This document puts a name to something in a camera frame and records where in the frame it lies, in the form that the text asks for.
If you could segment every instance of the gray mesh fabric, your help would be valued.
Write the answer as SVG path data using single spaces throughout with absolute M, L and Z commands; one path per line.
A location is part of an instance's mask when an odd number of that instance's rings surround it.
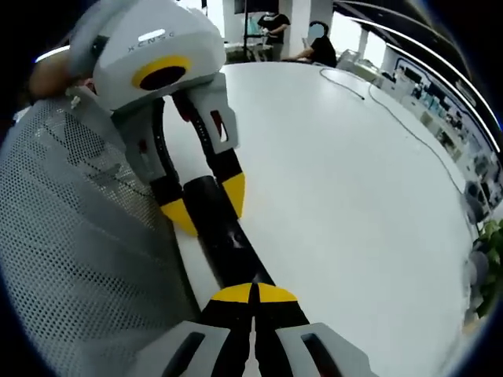
M 2 146 L 0 272 L 58 375 L 124 375 L 138 350 L 194 312 L 171 225 L 109 118 L 79 120 L 85 106 L 40 101 Z

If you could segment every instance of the ceiling light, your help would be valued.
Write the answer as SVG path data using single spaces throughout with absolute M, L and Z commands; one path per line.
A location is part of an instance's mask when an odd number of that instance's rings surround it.
M 159 37 L 162 34 L 166 34 L 166 31 L 164 29 L 157 29 L 157 30 L 154 30 L 154 31 L 150 31 L 149 33 L 140 35 L 138 37 L 138 41 L 139 42 L 143 42 L 143 41 L 146 41 L 147 39 L 152 39 L 152 38 L 155 38 L 155 37 Z
M 49 52 L 43 53 L 42 55 L 40 55 L 39 57 L 37 57 L 35 59 L 35 63 L 38 63 L 39 61 L 44 60 L 47 57 L 50 57 L 50 56 L 54 55 L 55 53 L 60 53 L 61 51 L 66 51 L 67 49 L 70 49 L 70 45 L 59 47 L 57 49 L 52 49 Z
M 494 140 L 493 134 L 489 131 L 489 128 L 487 128 L 487 125 L 482 120 L 482 117 L 475 110 L 475 108 L 472 106 L 472 104 L 470 104 L 470 101 L 467 100 L 463 96 L 463 94 L 461 94 L 461 92 L 458 89 L 456 89 L 456 87 L 454 87 L 454 85 L 452 85 L 449 82 L 449 80 L 447 80 L 445 77 L 443 77 L 442 75 L 440 75 L 435 69 L 433 69 L 432 67 L 430 67 L 429 65 L 427 65 L 426 63 L 424 63 L 422 60 L 419 60 L 414 55 L 412 55 L 410 53 L 407 53 L 404 49 L 401 49 L 401 48 L 399 48 L 397 46 L 393 46 L 390 43 L 386 43 L 386 46 L 389 46 L 392 49 L 397 50 L 398 52 L 400 52 L 401 54 L 405 55 L 409 59 L 414 60 L 417 63 L 421 64 L 422 66 L 426 67 L 431 73 L 433 73 L 435 76 L 437 76 L 440 79 L 440 81 L 442 81 L 447 87 L 449 87 L 449 89 L 451 89 L 453 91 L 453 93 L 455 93 L 457 96 L 459 96 L 459 98 L 464 102 L 464 105 L 475 115 L 475 117 L 480 122 L 480 124 L 482 124 L 482 127 L 484 128 L 484 130 L 486 131 L 487 135 L 489 136 L 489 139 L 493 143 L 493 146 L 496 149 L 496 152 L 500 152 L 500 148 L 497 145 L 497 142 Z
M 363 20 L 361 18 L 357 18 L 357 17 L 348 17 L 350 20 L 353 20 L 353 21 L 357 21 L 357 22 L 360 22 L 362 24 L 368 24 L 368 25 L 372 25 L 372 26 L 375 26 L 375 27 L 378 27 L 378 28 L 381 28 L 383 30 L 386 30 L 386 31 L 389 31 L 393 34 L 396 34 L 406 40 L 408 40 L 409 42 L 412 42 L 414 43 L 415 45 L 419 46 L 420 48 L 422 49 L 425 49 L 426 51 L 428 51 L 431 55 L 433 55 L 434 57 L 436 57 L 437 59 L 439 59 L 440 61 L 442 61 L 447 67 L 449 67 L 450 69 L 452 69 L 454 72 L 456 72 L 456 74 L 464 81 L 466 82 L 466 84 L 470 87 L 471 90 L 473 90 L 473 92 L 477 95 L 477 97 L 482 101 L 482 103 L 486 106 L 487 110 L 489 111 L 489 113 L 493 116 L 494 118 L 494 121 L 496 122 L 497 124 L 497 127 L 499 129 L 501 129 L 500 127 L 500 124 L 496 118 L 496 115 L 494 114 L 494 112 L 492 111 L 492 109 L 490 108 L 489 104 L 487 103 L 487 101 L 485 100 L 484 97 L 482 97 L 482 94 L 480 94 L 480 92 L 473 86 L 473 84 L 470 82 L 470 80 L 468 80 L 466 77 L 464 77 L 461 72 L 459 72 L 451 63 L 449 63 L 447 60 L 445 60 L 443 57 L 441 57 L 440 55 L 438 55 L 435 51 L 433 51 L 432 49 L 429 49 L 427 46 L 423 45 L 422 43 L 418 42 L 416 39 L 414 38 L 410 38 L 408 35 L 405 35 L 399 31 L 396 31 L 394 29 L 391 29 L 390 27 L 387 27 L 387 26 L 384 26 L 384 25 L 380 25 L 378 23 L 375 23 L 375 22 L 372 22 L 372 21 L 367 21 L 367 20 Z

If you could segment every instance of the yellow ring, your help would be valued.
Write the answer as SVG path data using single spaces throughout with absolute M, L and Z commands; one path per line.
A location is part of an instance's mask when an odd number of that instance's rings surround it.
M 161 57 L 160 59 L 151 61 L 150 63 L 144 65 L 136 71 L 131 80 L 133 86 L 141 89 L 141 81 L 155 71 L 159 71 L 162 68 L 168 67 L 182 67 L 185 72 L 188 72 L 192 67 L 192 62 L 186 58 L 179 55 L 170 55 L 168 57 Z

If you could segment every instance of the monitor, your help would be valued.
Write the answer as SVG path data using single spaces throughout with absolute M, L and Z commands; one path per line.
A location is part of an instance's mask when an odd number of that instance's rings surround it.
M 416 73 L 414 70 L 406 67 L 406 71 L 405 71 L 405 75 L 411 79 L 412 81 L 416 82 L 416 83 L 420 83 L 421 82 L 421 75 Z
M 440 99 L 440 106 L 442 106 L 448 112 L 450 109 L 450 104 L 447 104 L 444 100 L 445 98 Z
M 426 89 L 426 91 L 431 94 L 432 96 L 437 97 L 440 100 L 444 100 L 446 98 L 446 94 L 444 93 L 443 90 L 441 90 L 437 85 L 435 85 L 433 82 L 430 84 L 430 86 Z

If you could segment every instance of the power cable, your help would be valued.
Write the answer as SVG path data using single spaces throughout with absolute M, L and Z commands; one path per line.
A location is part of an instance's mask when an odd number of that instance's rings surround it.
M 343 88 L 351 91 L 352 93 L 356 94 L 357 96 L 359 96 L 362 100 L 365 100 L 365 98 L 360 94 L 360 93 L 357 93 L 355 92 L 354 90 L 352 90 L 351 88 L 343 85 L 343 84 L 340 84 L 336 81 L 333 81 L 332 79 L 328 78 L 327 76 L 323 75 L 322 72 L 323 71 L 327 71 L 327 70 L 330 70 L 329 68 L 323 68 L 319 71 L 320 73 L 320 76 L 323 77 L 324 79 L 338 85 L 338 86 L 342 86 Z M 382 102 L 378 101 L 373 95 L 372 95 L 372 92 L 370 91 L 370 88 L 373 86 L 372 83 L 369 84 L 369 88 L 368 88 L 368 92 L 369 92 L 369 96 L 370 98 L 373 99 L 374 102 L 376 102 L 377 104 L 379 104 L 380 106 L 382 106 L 383 108 L 386 109 L 387 112 L 390 113 L 390 115 L 410 134 L 412 135 L 412 137 L 414 137 L 414 139 L 416 139 L 417 141 L 419 141 L 422 145 L 424 145 L 426 148 L 428 148 L 430 150 L 431 153 L 433 153 L 435 155 L 435 157 L 437 158 L 437 160 L 442 164 L 443 168 L 444 168 L 444 171 L 447 173 L 447 175 L 449 176 L 449 179 L 451 181 L 451 183 L 453 184 L 454 188 L 457 190 L 457 192 L 459 192 L 459 194 L 461 194 L 462 196 L 464 196 L 464 193 L 457 187 L 457 184 L 456 184 L 456 181 L 454 180 L 452 174 L 450 173 L 449 169 L 447 168 L 446 164 L 443 162 L 442 160 L 442 157 L 440 157 L 440 155 L 428 144 L 426 143 L 426 141 L 422 140 L 420 137 L 418 137 L 412 130 L 410 130 L 394 113 L 393 111 L 388 107 L 386 106 L 385 104 L 383 104 Z M 484 195 L 484 198 L 486 199 L 486 202 L 489 203 L 487 201 L 487 198 L 486 198 L 486 195 L 485 193 L 483 193 Z M 467 218 L 464 216 L 464 222 L 466 223 L 466 226 L 468 228 L 468 233 L 470 235 L 472 235 L 472 226 L 468 223 L 467 221 Z

